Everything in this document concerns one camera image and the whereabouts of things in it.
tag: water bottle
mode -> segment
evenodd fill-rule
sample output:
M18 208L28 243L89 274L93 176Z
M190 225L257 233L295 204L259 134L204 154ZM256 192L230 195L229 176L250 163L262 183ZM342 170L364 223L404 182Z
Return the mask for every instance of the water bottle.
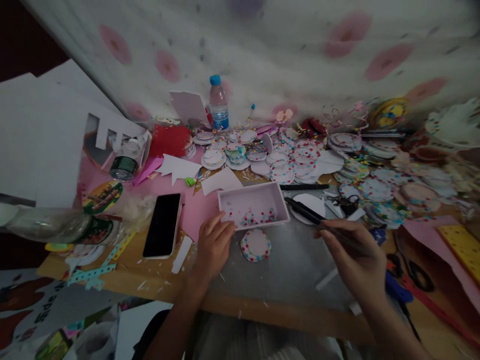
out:
M110 168L110 175L117 180L130 180L139 167L138 158L142 154L139 141L131 138L121 146Z
M210 112L215 129L226 130L229 127L229 106L221 83L220 75L210 76Z
M25 239L51 244L116 245L122 222L76 209L22 208L0 203L0 227Z

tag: scissors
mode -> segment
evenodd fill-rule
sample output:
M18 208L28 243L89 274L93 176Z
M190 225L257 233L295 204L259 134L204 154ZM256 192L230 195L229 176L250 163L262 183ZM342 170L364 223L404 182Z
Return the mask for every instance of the scissors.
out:
M393 234L393 238L395 239L397 251L394 254L387 255L387 258L395 265L393 271L391 272L392 275L397 279L401 278L403 275L402 263L400 262L401 256L405 261L408 277L410 277L415 286L426 293L433 292L435 290L435 285L432 279L416 262L409 259L405 253L405 244L403 239L399 238L396 232Z

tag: smartphone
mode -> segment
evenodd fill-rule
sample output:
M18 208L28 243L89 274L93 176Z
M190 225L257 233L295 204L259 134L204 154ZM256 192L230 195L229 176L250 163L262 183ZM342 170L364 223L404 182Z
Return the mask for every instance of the smartphone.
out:
M156 198L143 248L144 258L167 259L174 253L181 210L181 194L179 193Z

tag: hand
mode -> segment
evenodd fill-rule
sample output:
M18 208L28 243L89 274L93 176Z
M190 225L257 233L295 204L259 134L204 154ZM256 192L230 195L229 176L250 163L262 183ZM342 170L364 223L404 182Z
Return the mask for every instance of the hand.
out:
M325 240L341 279L360 306L371 307L379 301L386 300L387 257L369 231L358 222L345 219L324 220L322 223L331 228L349 232L368 253L368 256L350 255L338 239L327 230L317 230L314 235L316 239L322 236Z
M224 215L225 211L221 211L206 220L198 234L198 251L192 272L207 284L218 276L227 262L230 240L237 228L233 221L221 222Z

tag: white fabric backdrop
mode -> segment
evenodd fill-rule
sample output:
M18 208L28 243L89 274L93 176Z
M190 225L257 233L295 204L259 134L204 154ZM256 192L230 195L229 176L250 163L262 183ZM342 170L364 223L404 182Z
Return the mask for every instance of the white fabric backdrop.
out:
M132 120L176 116L169 91L208 103L220 74L230 124L407 95L412 114L479 95L474 0L23 0Z

